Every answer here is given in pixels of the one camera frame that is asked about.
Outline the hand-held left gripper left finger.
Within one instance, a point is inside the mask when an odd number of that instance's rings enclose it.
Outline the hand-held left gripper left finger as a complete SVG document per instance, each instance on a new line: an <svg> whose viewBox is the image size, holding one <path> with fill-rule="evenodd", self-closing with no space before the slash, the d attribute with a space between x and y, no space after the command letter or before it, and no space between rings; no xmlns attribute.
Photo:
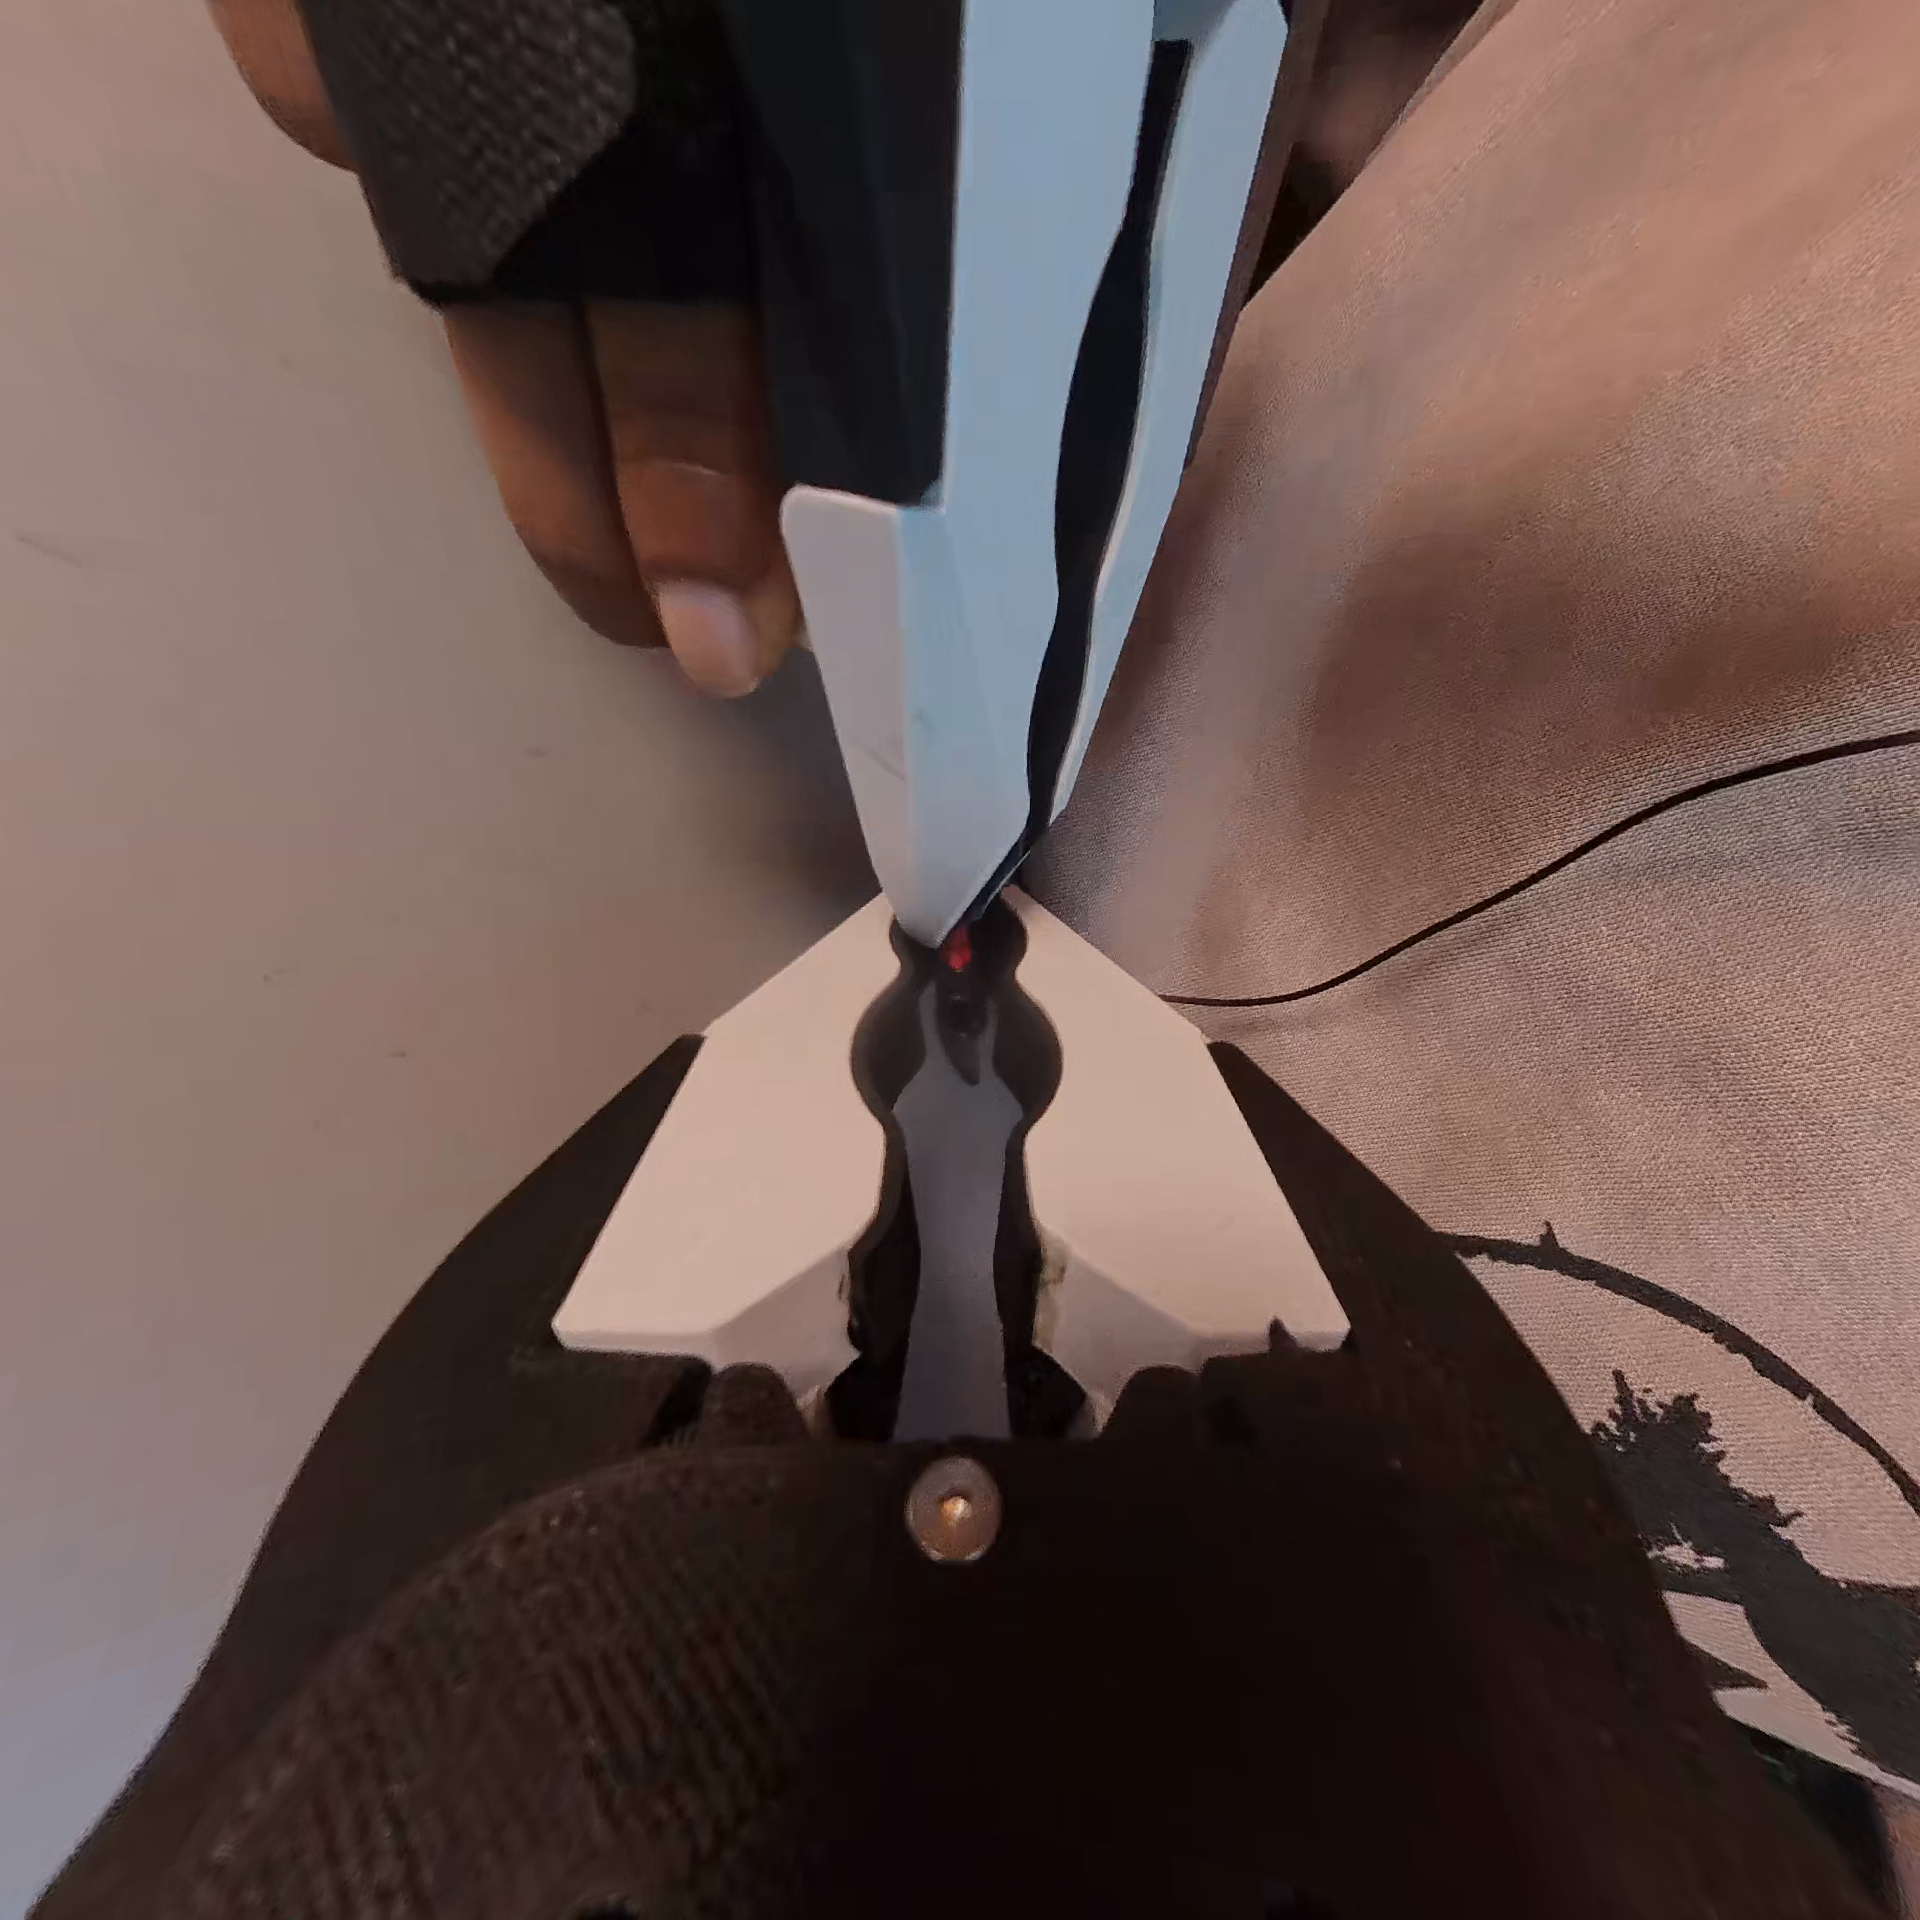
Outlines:
<svg viewBox="0 0 1920 1920"><path fill-rule="evenodd" d="M708 1022L550 1331L570 1353L776 1374L812 1424L858 1357L904 1175L921 1009L885 899Z"/></svg>

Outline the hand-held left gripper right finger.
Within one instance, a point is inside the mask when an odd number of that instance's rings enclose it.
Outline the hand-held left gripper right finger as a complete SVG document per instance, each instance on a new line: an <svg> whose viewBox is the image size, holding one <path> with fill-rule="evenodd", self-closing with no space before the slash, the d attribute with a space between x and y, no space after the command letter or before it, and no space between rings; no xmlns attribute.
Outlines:
<svg viewBox="0 0 1920 1920"><path fill-rule="evenodd" d="M1016 886L980 920L991 1071L1018 1108L991 1255L1013 1425L1102 1425L1141 1371L1351 1319L1208 1044Z"/></svg>

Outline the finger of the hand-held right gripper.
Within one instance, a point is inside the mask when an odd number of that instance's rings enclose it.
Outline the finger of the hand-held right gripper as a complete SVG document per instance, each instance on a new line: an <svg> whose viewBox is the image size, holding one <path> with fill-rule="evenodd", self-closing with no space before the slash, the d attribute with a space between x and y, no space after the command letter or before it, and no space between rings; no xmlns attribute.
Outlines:
<svg viewBox="0 0 1920 1920"><path fill-rule="evenodd" d="M1030 847L1087 753L1188 461L1288 35L1278 3L1154 5L1152 24L1134 171L1063 421Z"/></svg>
<svg viewBox="0 0 1920 1920"><path fill-rule="evenodd" d="M1065 411L1152 54L1149 3L961 5L940 470L909 504L781 504L858 830L917 942L952 931L1028 817Z"/></svg>

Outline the person's right hand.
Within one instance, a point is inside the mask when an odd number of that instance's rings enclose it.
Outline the person's right hand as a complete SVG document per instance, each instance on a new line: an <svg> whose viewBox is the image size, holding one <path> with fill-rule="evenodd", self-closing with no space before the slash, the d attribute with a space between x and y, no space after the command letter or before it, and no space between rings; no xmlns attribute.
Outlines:
<svg viewBox="0 0 1920 1920"><path fill-rule="evenodd" d="M717 5L207 5L441 321L567 608L732 699L801 643Z"/></svg>

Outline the person's beige printed hoodie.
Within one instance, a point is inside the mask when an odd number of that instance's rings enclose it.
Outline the person's beige printed hoodie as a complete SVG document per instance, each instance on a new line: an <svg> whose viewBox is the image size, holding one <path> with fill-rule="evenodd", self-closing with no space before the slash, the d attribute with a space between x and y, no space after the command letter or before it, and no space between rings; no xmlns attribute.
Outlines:
<svg viewBox="0 0 1920 1920"><path fill-rule="evenodd" d="M1918 5L1335 43L1036 893L1302 987L1660 796L1914 729ZM1720 1708L1914 1796L1918 757L1751 784L1186 1013L1447 1236Z"/></svg>

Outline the black hoodie drawstring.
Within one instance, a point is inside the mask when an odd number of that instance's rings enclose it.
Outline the black hoodie drawstring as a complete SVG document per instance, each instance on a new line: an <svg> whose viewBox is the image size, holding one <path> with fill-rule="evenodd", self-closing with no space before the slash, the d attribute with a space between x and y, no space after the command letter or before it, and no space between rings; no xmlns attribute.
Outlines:
<svg viewBox="0 0 1920 1920"><path fill-rule="evenodd" d="M1260 1013L1260 1009L1278 1009L1284 1006L1297 1006L1305 1000L1318 1000L1330 996L1333 991L1342 991L1348 985L1389 966L1391 961L1400 959L1408 953L1415 953L1429 944L1436 944L1452 933L1480 920L1487 913L1524 899L1534 888L1546 885L1560 872L1568 872L1578 861L1592 857L1594 853L1608 847L1612 843L1624 838L1628 833L1655 825L1662 817L1688 809L1705 799L1716 799L1727 793L1737 793L1751 784L1765 784L1783 776L1796 776L1804 773L1813 773L1821 765L1836 765L1845 761L1858 761L1866 757L1894 753L1894 751L1914 751L1918 748L1918 726L1901 726L1893 731L1879 731L1870 735L1847 735L1833 743L1821 743L1809 749L1790 751L1769 758L1756 758L1744 765L1737 765L1729 773L1712 774L1685 785L1672 789L1671 793L1660 796L1640 807L1634 807L1624 815L1597 828L1589 836L1572 843L1568 851L1550 857L1546 861L1524 870L1516 880L1497 886L1493 893L1479 896L1468 901L1464 904L1447 912L1442 918L1432 918L1415 931L1406 933L1397 942L1384 949L1378 949L1361 959L1312 980L1302 987L1279 989L1279 991L1244 991L1244 995L1200 995L1200 991L1159 991L1159 998L1165 1006L1186 1013Z"/></svg>

